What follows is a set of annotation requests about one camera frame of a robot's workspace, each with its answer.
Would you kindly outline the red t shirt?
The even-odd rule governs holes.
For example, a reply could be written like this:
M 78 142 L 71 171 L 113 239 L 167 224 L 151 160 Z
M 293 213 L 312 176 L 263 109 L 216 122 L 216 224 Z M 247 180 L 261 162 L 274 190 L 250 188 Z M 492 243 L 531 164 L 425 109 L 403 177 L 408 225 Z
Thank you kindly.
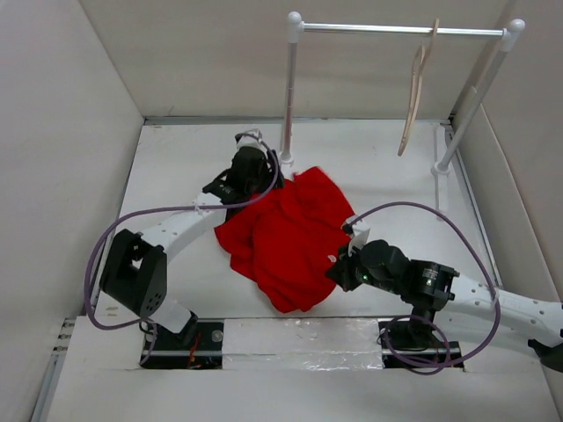
M 342 225 L 354 213 L 339 187 L 314 166 L 215 234 L 230 254 L 231 269 L 254 281 L 276 310 L 307 312 L 336 287 L 325 273 L 348 241 Z

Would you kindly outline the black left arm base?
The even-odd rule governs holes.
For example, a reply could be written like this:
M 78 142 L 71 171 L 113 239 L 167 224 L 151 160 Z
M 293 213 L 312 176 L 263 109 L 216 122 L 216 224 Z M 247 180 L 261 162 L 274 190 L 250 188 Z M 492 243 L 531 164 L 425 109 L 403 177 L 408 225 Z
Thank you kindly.
M 141 367 L 144 369 L 216 370 L 223 368 L 222 319 L 199 320 L 189 334 L 186 345 L 162 326 L 157 326 L 157 338 L 149 352 L 152 336 L 143 329 L 144 343 Z

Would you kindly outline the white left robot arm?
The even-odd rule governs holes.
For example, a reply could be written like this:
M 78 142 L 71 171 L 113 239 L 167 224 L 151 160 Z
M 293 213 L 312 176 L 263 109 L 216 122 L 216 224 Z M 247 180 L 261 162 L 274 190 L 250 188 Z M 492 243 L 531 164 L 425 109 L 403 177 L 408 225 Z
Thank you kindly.
M 173 346 L 189 347 L 197 316 L 167 297 L 168 265 L 189 244 L 227 222 L 273 189 L 283 186 L 277 155 L 268 147 L 243 146 L 230 168 L 201 189 L 192 205 L 154 226 L 113 237 L 100 277 L 100 289 L 139 319 L 154 323 Z

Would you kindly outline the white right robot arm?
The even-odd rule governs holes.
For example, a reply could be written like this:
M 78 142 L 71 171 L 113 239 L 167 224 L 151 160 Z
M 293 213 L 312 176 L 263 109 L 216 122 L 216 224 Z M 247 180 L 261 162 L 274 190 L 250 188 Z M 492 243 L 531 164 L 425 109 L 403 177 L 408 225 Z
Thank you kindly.
M 492 319 L 526 337 L 542 365 L 562 371 L 562 304 L 490 289 L 464 277 L 454 268 L 432 261 L 407 258 L 384 240 L 361 246 L 349 243 L 339 250 L 326 271 L 345 291 L 361 285 L 379 288 L 413 307 L 416 318 L 406 324 L 406 335 L 425 346 L 438 335 L 434 316 L 442 309 Z

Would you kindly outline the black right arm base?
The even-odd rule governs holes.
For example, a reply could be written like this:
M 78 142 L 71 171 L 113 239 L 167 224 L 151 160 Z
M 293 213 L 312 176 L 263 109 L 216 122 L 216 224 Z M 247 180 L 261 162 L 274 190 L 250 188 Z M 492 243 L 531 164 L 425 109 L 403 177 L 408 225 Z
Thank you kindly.
M 436 375 L 445 368 L 463 368 L 459 343 L 446 340 L 435 326 L 434 307 L 413 307 L 409 314 L 391 316 L 380 323 L 377 343 L 385 368 L 404 368 L 418 375 Z

